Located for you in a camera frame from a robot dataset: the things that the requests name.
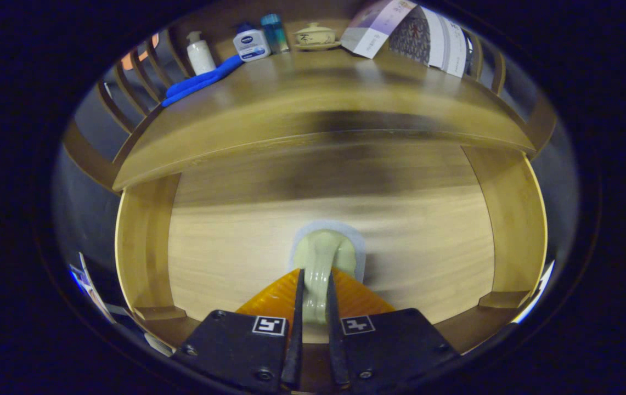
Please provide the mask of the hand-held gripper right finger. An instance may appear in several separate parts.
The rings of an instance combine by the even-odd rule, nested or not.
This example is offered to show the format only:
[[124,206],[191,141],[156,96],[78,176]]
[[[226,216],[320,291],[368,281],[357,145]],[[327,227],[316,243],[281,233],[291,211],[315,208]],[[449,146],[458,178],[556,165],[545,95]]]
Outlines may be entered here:
[[346,392],[412,392],[460,360],[416,308],[397,310],[333,268],[327,315],[332,377]]

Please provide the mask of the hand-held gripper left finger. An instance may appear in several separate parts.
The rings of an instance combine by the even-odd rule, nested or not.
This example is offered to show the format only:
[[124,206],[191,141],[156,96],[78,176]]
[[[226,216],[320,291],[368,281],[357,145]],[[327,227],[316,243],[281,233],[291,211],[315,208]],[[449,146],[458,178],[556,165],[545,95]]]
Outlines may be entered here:
[[215,385],[218,393],[295,390],[301,377],[304,275],[298,268],[284,277],[293,289],[292,312],[275,317],[214,310],[172,359]]

